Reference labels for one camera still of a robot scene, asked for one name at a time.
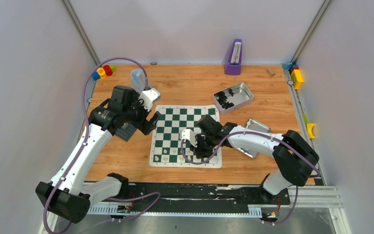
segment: yellow block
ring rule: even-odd
[[[99,77],[101,77],[101,79],[107,78],[107,74],[105,73],[104,68],[102,67],[98,68],[97,72],[98,72]]]
[[[307,128],[307,134],[309,135],[309,138],[310,139],[314,139],[316,138],[315,135],[313,135],[313,127],[315,126],[314,123],[308,123],[306,124],[306,128]]]
[[[303,77],[300,70],[294,69],[290,77],[292,78],[292,81],[295,84],[295,89],[300,89],[303,85]]]

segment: wooden table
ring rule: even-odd
[[[225,75],[219,65],[148,65],[145,69],[151,85],[161,93],[161,100],[156,104],[211,105],[214,93],[244,82],[255,95],[254,101],[233,113],[220,115],[222,125],[226,122],[245,125],[249,118],[254,118],[269,126],[272,133],[286,133],[288,129],[299,131],[282,68],[269,66],[276,71],[276,75],[270,77],[267,67],[243,66],[239,76]],[[89,110],[110,98],[114,86],[131,86],[130,72],[135,68],[119,65],[113,76],[98,81]],[[139,182],[261,183],[266,174],[277,169],[275,161],[266,155],[259,154],[251,159],[227,147],[222,149],[220,169],[151,167],[151,135],[144,136],[137,131],[128,142],[113,137],[99,154],[87,180],[101,180],[115,172]]]

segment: chessboard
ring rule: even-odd
[[[204,116],[210,115],[216,121],[220,121],[219,111],[215,105],[209,106],[176,106],[157,105],[156,111],[161,116],[157,121],[157,128],[152,132],[150,166],[153,167],[196,167],[196,168],[221,168],[222,150],[208,162],[200,165],[185,161],[181,154],[180,132],[191,129],[200,134],[201,129],[197,122]],[[202,162],[207,158],[198,159],[190,148],[190,143],[184,145],[188,159],[193,162]]]

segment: white wall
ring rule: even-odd
[[[71,0],[101,60],[220,64],[233,39],[243,63],[283,63],[323,0]]]
[[[38,232],[35,187],[77,141],[93,67],[60,1],[0,0],[0,234]]]
[[[374,0],[335,0],[299,66],[324,175],[352,232],[374,233]]]

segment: blue block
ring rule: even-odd
[[[93,77],[94,80],[101,79],[101,77],[99,76],[98,72],[94,72],[93,75],[92,75],[92,77]]]
[[[290,68],[292,68],[292,63],[291,62],[288,62],[288,63],[284,63],[281,65],[281,67],[283,68],[283,70],[285,71],[288,71]]]

